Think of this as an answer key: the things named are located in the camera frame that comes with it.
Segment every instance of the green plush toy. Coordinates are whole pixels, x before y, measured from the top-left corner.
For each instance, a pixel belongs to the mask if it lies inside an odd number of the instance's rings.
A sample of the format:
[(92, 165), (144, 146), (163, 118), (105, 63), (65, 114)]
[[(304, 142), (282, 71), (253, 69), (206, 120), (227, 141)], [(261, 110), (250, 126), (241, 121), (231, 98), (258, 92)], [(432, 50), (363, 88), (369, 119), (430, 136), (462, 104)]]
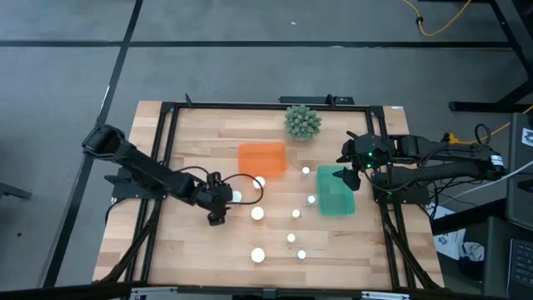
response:
[(313, 139), (320, 132), (321, 117), (305, 105), (292, 106), (286, 110), (285, 130), (298, 141)]

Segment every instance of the orange translucent container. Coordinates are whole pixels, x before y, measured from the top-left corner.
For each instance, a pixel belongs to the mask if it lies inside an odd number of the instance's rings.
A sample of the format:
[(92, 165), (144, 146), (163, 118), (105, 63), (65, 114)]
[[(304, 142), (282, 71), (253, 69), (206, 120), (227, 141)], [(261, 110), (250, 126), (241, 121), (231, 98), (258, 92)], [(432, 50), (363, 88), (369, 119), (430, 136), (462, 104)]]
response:
[(257, 143), (239, 146), (239, 172), (265, 178), (285, 174), (285, 144)]

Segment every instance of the wooden tabletop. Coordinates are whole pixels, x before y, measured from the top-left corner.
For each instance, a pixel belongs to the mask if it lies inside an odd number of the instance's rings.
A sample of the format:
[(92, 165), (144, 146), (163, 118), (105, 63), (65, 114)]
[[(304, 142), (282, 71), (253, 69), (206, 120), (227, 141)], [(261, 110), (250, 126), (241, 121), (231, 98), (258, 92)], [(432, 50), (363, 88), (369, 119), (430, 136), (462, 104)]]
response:
[[(150, 153), (156, 131), (160, 102), (139, 102), (130, 141)], [(408, 133), (401, 107), (384, 107), (389, 134)], [(152, 267), (148, 282), (157, 285), (206, 285), (278, 288), (389, 289), (383, 228), (371, 185), (362, 177), (361, 189), (354, 193), (356, 212), (347, 217), (324, 217), (317, 206), (308, 207), (308, 195), (316, 194), (316, 169), (335, 166), (341, 146), (348, 139), (346, 130), (364, 134), (366, 119), (362, 112), (319, 112), (321, 133), (310, 142), (295, 142), (284, 132), (284, 111), (180, 109), (172, 149), (171, 168), (198, 165), (222, 177), (238, 173), (237, 151), (243, 143), (285, 143), (287, 170), (284, 177), (268, 178), (264, 198), (257, 206), (265, 211), (254, 221), (255, 206), (233, 206), (226, 224), (210, 227), (207, 211), (168, 198), (162, 205)], [(163, 133), (160, 159), (165, 148)], [(311, 174), (301, 178), (301, 168)], [(200, 172), (191, 171), (205, 177)], [(236, 177), (229, 182), (242, 192), (242, 201), (258, 196), (251, 179)], [(94, 279), (111, 271), (129, 247), (139, 200), (117, 205), (109, 216), (98, 255)], [(301, 218), (292, 219), (293, 209)], [(443, 286), (431, 226), (415, 205), (403, 205), (410, 248), (422, 267)], [(294, 233), (296, 242), (287, 244), (286, 235)], [(251, 260), (254, 248), (262, 248), (262, 263)], [(298, 250), (306, 259), (296, 258)], [(139, 278), (144, 250), (137, 260)], [(396, 250), (400, 280), (406, 285), (403, 263)]]

